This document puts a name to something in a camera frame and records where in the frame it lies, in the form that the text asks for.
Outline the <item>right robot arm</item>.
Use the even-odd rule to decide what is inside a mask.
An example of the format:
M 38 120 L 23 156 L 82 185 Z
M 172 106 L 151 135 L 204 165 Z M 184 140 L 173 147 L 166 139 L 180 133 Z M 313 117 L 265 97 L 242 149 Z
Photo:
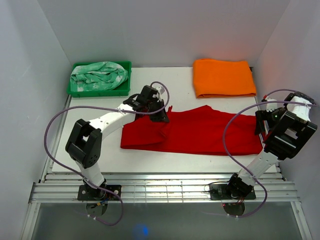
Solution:
M 291 91 L 281 102 L 266 94 L 261 104 L 264 110 L 255 112 L 255 135 L 265 133 L 263 149 L 247 166 L 234 173 L 225 187 L 232 199 L 244 199 L 253 192 L 258 178 L 273 165 L 294 158 L 318 129 L 309 117 L 311 107 L 316 106 L 313 98 Z

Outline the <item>red trousers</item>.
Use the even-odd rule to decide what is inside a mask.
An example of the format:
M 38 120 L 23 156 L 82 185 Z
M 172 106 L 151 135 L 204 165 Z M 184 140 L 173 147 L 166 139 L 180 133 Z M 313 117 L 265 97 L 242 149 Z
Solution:
M 169 122 L 152 122 L 145 115 L 122 129 L 120 147 L 128 150 L 195 155 L 256 155 L 262 150 L 255 135 L 256 118 L 221 112 L 204 105 L 195 109 L 167 111 Z

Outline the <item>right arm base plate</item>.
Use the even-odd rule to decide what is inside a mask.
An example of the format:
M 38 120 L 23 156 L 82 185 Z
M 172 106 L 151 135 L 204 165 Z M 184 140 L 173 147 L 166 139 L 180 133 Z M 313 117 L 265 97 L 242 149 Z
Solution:
M 240 200 L 238 193 L 231 193 L 226 190 L 227 183 L 212 183 L 209 185 L 208 192 L 211 200 Z

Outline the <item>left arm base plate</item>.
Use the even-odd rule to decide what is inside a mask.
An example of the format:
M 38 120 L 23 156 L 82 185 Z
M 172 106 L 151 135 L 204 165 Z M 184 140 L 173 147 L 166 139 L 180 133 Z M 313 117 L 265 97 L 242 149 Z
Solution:
M 80 185 L 77 194 L 78 201 L 117 201 L 117 196 L 121 196 L 122 186 L 121 185 L 110 185 L 107 184 L 105 189 L 112 192 L 105 192 L 103 190 L 92 188 L 86 184 Z

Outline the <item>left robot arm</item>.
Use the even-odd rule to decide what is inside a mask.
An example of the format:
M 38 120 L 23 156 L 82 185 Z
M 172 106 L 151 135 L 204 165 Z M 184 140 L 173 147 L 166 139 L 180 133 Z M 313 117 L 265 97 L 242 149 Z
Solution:
M 162 99 L 162 94 L 167 91 L 164 86 L 154 88 L 152 85 L 145 85 L 140 93 L 124 100 L 115 111 L 89 121 L 79 119 L 75 122 L 65 151 L 76 162 L 83 175 L 83 185 L 79 189 L 80 200 L 104 200 L 110 196 L 106 193 L 107 181 L 98 165 L 102 141 L 117 129 L 137 120 L 143 113 L 147 113 L 153 122 L 168 123 Z

